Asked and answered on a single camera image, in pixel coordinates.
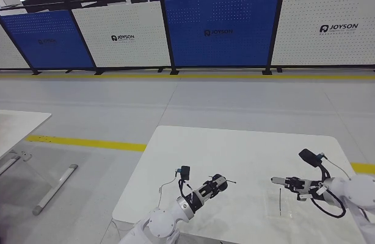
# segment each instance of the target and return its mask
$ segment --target table leg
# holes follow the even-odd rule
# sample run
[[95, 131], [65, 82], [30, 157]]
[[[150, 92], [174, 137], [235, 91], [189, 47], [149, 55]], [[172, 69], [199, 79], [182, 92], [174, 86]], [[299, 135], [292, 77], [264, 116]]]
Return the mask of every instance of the table leg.
[[59, 183], [57, 186], [53, 187], [51, 190], [47, 192], [47, 194], [42, 198], [40, 203], [33, 209], [34, 215], [39, 215], [43, 208], [47, 205], [47, 203], [52, 199], [54, 194], [61, 188], [64, 182], [70, 177], [72, 172], [78, 167], [77, 164], [71, 164], [71, 166], [66, 170], [66, 172], [61, 176]]
[[5, 172], [6, 169], [8, 169], [13, 163], [18, 161], [18, 159], [20, 158], [20, 156], [12, 156], [11, 159], [9, 159], [2, 167], [0, 167], [0, 175], [3, 174], [3, 172]]

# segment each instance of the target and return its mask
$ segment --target floor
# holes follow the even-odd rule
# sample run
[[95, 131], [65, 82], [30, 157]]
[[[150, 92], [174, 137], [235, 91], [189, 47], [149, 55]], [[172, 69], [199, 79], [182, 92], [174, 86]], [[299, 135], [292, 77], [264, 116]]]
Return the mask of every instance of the floor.
[[[156, 75], [155, 71], [145, 74]], [[37, 135], [142, 144], [148, 143], [158, 125], [330, 135], [340, 142], [349, 161], [375, 163], [375, 80], [319, 78], [374, 75], [372, 71], [283, 74], [303, 75], [303, 79], [0, 77], [0, 109], [52, 113]], [[48, 164], [56, 177], [72, 163], [79, 168], [37, 217], [31, 210], [48, 185], [26, 164], [9, 168], [0, 177], [4, 243], [118, 243], [112, 211], [140, 152], [34, 142], [22, 142], [18, 149], [33, 154], [34, 165]], [[121, 230], [129, 227], [117, 225]], [[189, 236], [182, 241], [218, 243]]]

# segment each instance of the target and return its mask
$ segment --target yellow floor line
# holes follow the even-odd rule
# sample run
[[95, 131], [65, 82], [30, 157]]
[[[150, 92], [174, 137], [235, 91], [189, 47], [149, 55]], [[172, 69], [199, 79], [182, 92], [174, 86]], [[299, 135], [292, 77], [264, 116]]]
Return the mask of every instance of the yellow floor line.
[[273, 75], [263, 76], [261, 74], [179, 74], [171, 76], [169, 74], [102, 74], [94, 76], [92, 74], [0, 74], [0, 79], [115, 79], [115, 78], [134, 78], [134, 79], [325, 79], [325, 80], [375, 80], [375, 75], [368, 76], [349, 76], [349, 75]]
[[73, 146], [88, 146], [93, 148], [109, 148], [117, 150], [126, 151], [137, 151], [144, 152], [145, 144], [135, 144], [127, 142], [109, 142], [109, 141], [99, 141], [99, 140], [88, 140], [88, 139], [78, 139], [78, 138], [65, 138], [65, 137], [49, 137], [44, 135], [30, 135], [26, 138], [28, 142], [45, 142], [45, 143], [55, 143], [63, 145], [73, 145]]
[[375, 164], [370, 163], [351, 163], [353, 170], [361, 174], [375, 174]]
[[[135, 144], [127, 142], [110, 142], [99, 140], [88, 140], [79, 138], [50, 137], [45, 135], [30, 135], [26, 138], [28, 142], [45, 142], [72, 146], [88, 146], [93, 148], [108, 148], [125, 151], [144, 152], [145, 144]], [[375, 165], [369, 163], [351, 163], [356, 173], [375, 174]]]

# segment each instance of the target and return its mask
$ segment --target table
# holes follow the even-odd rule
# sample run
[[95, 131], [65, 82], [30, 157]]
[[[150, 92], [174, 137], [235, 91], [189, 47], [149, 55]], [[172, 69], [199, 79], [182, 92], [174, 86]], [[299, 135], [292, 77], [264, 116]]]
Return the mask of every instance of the table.
[[32, 167], [30, 164], [28, 164], [28, 161], [32, 157], [31, 154], [24, 151], [20, 153], [12, 151], [16, 144], [35, 131], [51, 116], [52, 115], [50, 113], [0, 110], [0, 160], [8, 153], [13, 154], [12, 158], [0, 167], [0, 175], [17, 160], [22, 159], [23, 162], [26, 163], [38, 175], [40, 175], [43, 179], [47, 179], [46, 181], [52, 187], [51, 190], [40, 201], [40, 203], [34, 208], [34, 215], [40, 214], [58, 189], [61, 188], [62, 184], [78, 167], [77, 165], [71, 165], [60, 179], [54, 180], [51, 176], [45, 175], [46, 173], [43, 172], [43, 170]]
[[[208, 200], [190, 223], [179, 223], [181, 232], [234, 243], [364, 243], [351, 214], [335, 219], [310, 201], [298, 202], [296, 194], [271, 177], [297, 176], [319, 180], [321, 172], [298, 153], [308, 148], [325, 155], [349, 175], [354, 175], [341, 146], [333, 137], [253, 131], [231, 131], [159, 126], [114, 211], [113, 219], [135, 223], [155, 208], [159, 187], [174, 177], [176, 168], [189, 165], [190, 185], [199, 188], [208, 176], [220, 173], [237, 184]], [[346, 176], [324, 162], [332, 177]], [[163, 187], [160, 208], [180, 195], [177, 181]], [[338, 214], [341, 209], [318, 203]]]

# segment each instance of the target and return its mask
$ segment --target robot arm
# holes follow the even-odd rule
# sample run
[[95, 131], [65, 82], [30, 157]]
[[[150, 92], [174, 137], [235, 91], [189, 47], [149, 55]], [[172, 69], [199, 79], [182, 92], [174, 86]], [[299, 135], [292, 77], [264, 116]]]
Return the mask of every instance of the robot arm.
[[[329, 172], [321, 165], [321, 158], [324, 157], [324, 154], [317, 156], [305, 149], [299, 155], [310, 165], [321, 169], [322, 179], [310, 181], [296, 177], [273, 177], [272, 182], [284, 185], [285, 188], [297, 193], [297, 200], [299, 201], [306, 201], [310, 198], [314, 205], [331, 217], [341, 218], [348, 209], [366, 243], [375, 244], [375, 224], [370, 223], [364, 212], [365, 210], [375, 214], [375, 178], [363, 174], [355, 175], [347, 180], [331, 178]], [[340, 207], [343, 213], [340, 215], [328, 213], [315, 200], [325, 201], [327, 204]]]
[[152, 242], [144, 234], [146, 226], [155, 237], [167, 238], [166, 244], [176, 243], [180, 236], [180, 230], [176, 227], [177, 223], [180, 220], [188, 223], [208, 199], [215, 197], [228, 187], [227, 180], [219, 174], [213, 176], [211, 181], [206, 181], [188, 196], [184, 196], [182, 193], [183, 184], [184, 179], [181, 179], [182, 196], [178, 197], [168, 209], [161, 210], [158, 207], [153, 209], [121, 239], [119, 244], [151, 244]]

